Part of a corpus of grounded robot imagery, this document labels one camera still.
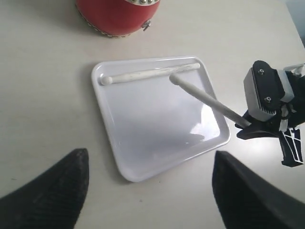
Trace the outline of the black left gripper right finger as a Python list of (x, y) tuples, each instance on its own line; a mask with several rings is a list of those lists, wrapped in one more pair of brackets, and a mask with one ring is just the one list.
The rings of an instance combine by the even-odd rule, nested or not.
[(214, 158), (212, 188), (227, 229), (303, 229), (305, 205), (226, 151)]

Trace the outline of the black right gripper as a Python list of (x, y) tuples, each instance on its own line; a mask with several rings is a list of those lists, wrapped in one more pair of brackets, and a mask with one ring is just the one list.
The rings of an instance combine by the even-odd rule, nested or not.
[(276, 70), (275, 87), (280, 103), (279, 130), (269, 123), (256, 122), (246, 111), (242, 118), (248, 124), (234, 124), (236, 128), (241, 129), (236, 136), (242, 140), (279, 137), (283, 152), (282, 164), (296, 167), (304, 163), (298, 126), (305, 122), (305, 65), (302, 63)]

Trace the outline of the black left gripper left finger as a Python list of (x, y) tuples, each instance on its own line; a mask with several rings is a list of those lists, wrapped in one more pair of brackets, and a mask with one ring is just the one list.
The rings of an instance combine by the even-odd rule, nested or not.
[(77, 148), (0, 199), (2, 229), (72, 229), (86, 200), (89, 154)]

